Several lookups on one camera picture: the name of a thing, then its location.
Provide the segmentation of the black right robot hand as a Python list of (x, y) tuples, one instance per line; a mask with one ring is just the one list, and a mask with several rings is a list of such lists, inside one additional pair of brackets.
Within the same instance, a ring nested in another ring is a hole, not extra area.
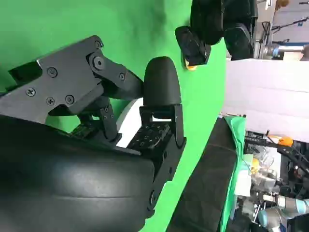
[(13, 68), (0, 96), (3, 232), (137, 232), (186, 145), (177, 71), (139, 79), (93, 35)]

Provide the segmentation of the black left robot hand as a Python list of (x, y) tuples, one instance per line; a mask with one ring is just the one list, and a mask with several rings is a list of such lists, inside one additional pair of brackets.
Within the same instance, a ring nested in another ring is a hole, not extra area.
[(258, 7), (255, 0), (194, 0), (189, 23), (175, 29), (186, 69), (206, 65), (211, 47), (224, 40), (231, 60), (254, 57)]

